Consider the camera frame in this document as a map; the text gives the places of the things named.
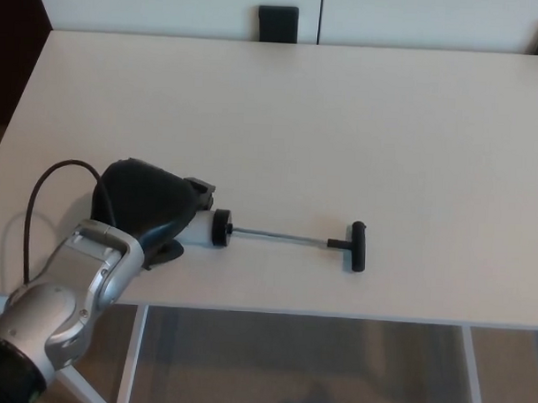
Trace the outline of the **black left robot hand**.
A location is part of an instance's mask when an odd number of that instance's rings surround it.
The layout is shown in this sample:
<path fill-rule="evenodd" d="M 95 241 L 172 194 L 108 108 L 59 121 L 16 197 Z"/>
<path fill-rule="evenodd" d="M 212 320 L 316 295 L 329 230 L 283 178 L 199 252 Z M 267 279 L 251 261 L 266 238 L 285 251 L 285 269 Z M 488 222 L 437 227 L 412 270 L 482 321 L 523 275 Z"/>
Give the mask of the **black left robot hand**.
<path fill-rule="evenodd" d="M 91 199 L 91 218 L 135 238 L 143 268 L 179 258 L 179 235 L 198 212 L 211 209 L 216 188 L 206 181 L 172 174 L 151 163 L 127 158 L 104 171 Z"/>

